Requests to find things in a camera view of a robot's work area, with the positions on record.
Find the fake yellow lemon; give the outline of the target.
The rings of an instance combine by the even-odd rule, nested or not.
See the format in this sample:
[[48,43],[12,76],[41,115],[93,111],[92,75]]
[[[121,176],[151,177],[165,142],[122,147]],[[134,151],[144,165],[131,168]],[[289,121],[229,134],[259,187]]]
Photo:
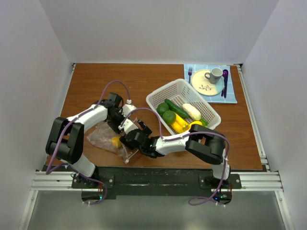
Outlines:
[[111,138],[111,144],[114,148],[119,149],[122,147],[122,143],[120,141],[120,137],[119,136],[115,136]]

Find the clear zip top bag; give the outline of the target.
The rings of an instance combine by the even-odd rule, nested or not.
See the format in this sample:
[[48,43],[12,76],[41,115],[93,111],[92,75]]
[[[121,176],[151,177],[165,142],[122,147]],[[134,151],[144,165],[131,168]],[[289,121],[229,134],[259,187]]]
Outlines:
[[107,122],[99,122],[95,126],[95,130],[91,132],[87,139],[95,147],[103,150],[107,150],[112,153],[116,153],[118,156],[123,158],[125,164],[138,152],[137,149],[130,150],[128,147],[122,144],[122,147],[116,149],[111,144],[111,138],[122,134],[115,133],[107,124]]

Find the fake green bell pepper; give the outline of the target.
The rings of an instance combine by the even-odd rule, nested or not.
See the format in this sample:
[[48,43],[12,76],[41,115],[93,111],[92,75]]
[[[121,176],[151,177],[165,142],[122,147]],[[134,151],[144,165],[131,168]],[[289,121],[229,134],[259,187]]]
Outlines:
[[171,125],[176,121],[176,113],[171,110],[165,111],[162,118],[166,124]]

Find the fake green lime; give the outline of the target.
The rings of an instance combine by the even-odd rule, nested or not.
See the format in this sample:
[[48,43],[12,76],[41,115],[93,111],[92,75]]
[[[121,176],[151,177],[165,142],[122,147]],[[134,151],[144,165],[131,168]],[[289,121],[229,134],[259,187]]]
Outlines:
[[158,112],[158,114],[160,115],[160,116],[163,116],[163,114],[166,112],[166,111],[168,111],[169,110],[169,106],[168,106],[168,104],[167,103],[160,103],[159,105],[158,105],[158,107],[157,107],[157,112]]

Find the fake yellow banana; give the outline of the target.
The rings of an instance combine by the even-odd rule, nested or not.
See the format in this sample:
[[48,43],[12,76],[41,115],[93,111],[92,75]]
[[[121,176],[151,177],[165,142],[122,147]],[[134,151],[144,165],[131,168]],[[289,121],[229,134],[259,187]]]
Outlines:
[[171,127],[179,134],[189,130],[190,128],[189,124],[177,114],[175,122],[171,124]]
[[190,130],[190,128],[191,128],[192,125],[200,125],[200,126],[202,126],[202,122],[201,122],[201,121],[193,121],[193,122],[191,122],[191,123],[189,123],[189,124],[185,124],[185,125],[182,127],[182,130],[183,130],[184,132],[187,131],[187,130]]

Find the fake green cucumber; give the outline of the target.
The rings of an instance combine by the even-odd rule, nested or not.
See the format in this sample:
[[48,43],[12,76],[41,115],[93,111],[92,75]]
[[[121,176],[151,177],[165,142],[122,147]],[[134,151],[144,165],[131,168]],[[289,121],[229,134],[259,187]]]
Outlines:
[[171,100],[165,99],[165,103],[168,105],[171,111],[175,112],[181,118],[187,119],[189,117],[188,113],[184,109],[174,104]]

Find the fake white radish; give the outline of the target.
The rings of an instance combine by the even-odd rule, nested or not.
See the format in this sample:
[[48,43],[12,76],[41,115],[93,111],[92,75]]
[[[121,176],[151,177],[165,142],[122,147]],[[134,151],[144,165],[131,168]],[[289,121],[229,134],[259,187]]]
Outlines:
[[182,107],[193,120],[197,121],[201,119],[200,111],[196,109],[193,105],[184,103]]

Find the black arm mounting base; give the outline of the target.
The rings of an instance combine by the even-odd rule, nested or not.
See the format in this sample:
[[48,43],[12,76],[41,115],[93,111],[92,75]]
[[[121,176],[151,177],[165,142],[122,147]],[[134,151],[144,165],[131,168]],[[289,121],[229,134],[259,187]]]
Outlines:
[[98,182],[107,187],[106,196],[207,196],[217,188],[219,180],[209,169],[163,169],[143,167],[97,167],[92,182],[73,176],[72,187],[82,189],[82,197],[98,197]]

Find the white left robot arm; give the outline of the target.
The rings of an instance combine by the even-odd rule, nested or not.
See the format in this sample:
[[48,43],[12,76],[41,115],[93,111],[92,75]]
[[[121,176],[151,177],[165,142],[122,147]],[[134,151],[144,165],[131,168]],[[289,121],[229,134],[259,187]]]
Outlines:
[[83,154],[84,134],[99,122],[107,122],[111,130],[120,133],[118,126],[124,120],[123,98],[110,93],[107,99],[97,101],[85,111],[67,118],[54,120],[47,144],[46,153],[51,162],[58,159],[79,173],[77,179],[89,188],[102,186],[99,170]]

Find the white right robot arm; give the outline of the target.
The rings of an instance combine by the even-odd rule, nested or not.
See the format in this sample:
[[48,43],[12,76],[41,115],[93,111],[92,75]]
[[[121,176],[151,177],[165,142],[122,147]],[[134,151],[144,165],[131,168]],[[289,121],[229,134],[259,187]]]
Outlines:
[[137,149],[150,158],[158,158],[174,152],[188,151],[212,166],[214,184],[225,188],[230,184],[228,153],[230,143],[221,133],[201,125],[192,127],[181,134],[150,137],[151,130],[138,128],[131,121],[124,121],[119,127],[124,133],[120,141],[130,149]]

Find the cream and teal plate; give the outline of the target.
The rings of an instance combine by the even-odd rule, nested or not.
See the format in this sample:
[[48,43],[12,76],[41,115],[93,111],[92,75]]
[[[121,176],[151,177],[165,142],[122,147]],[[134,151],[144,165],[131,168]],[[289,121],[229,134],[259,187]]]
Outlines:
[[211,84],[205,78],[205,74],[209,73],[208,69],[201,69],[192,74],[190,83],[192,87],[204,96],[215,96],[224,89],[224,78],[221,77],[216,84]]

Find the purple plastic fork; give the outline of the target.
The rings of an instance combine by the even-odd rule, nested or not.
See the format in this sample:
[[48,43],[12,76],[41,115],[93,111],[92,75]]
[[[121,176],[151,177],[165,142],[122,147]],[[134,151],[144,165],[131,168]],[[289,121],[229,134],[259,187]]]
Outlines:
[[190,82],[191,82],[192,73],[193,73],[193,68],[192,68],[192,67],[189,67],[189,69],[188,69],[189,84],[190,84]]

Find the grey ceramic mug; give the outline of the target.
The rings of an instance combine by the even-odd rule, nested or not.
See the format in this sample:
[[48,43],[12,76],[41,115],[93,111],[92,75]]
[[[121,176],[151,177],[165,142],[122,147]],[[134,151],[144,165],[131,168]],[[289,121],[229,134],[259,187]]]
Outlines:
[[220,68],[213,68],[210,72],[204,74],[204,77],[211,83],[216,84],[223,75],[223,70]]

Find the purple plastic spoon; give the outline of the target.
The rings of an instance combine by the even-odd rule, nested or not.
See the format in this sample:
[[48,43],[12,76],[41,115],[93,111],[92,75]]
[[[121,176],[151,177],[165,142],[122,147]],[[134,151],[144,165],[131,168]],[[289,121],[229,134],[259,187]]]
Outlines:
[[221,91],[221,96],[226,98],[227,94],[227,82],[228,82],[228,70],[223,70],[223,78],[224,78],[224,88]]

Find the aluminium table frame rail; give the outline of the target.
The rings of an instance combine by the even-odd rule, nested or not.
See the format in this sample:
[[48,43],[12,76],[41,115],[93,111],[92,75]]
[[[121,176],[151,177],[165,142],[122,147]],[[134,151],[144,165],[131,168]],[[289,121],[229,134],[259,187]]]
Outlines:
[[280,211],[283,225],[287,230],[293,230],[294,224],[291,220],[290,211],[286,204],[284,196],[284,187],[279,171],[272,171],[270,164],[268,162],[267,155],[265,153],[262,139],[260,136],[259,128],[256,122],[254,111],[251,105],[247,87],[245,84],[245,79],[243,76],[241,65],[235,64],[236,71],[238,72],[242,90],[244,93],[251,125],[254,132],[255,141],[257,144],[257,149],[260,156],[260,161],[263,166],[265,166],[266,172],[248,172],[248,178],[255,176],[256,179],[251,181],[251,185],[243,186],[244,191],[253,191],[253,192],[274,192],[274,198],[277,202],[278,210]]

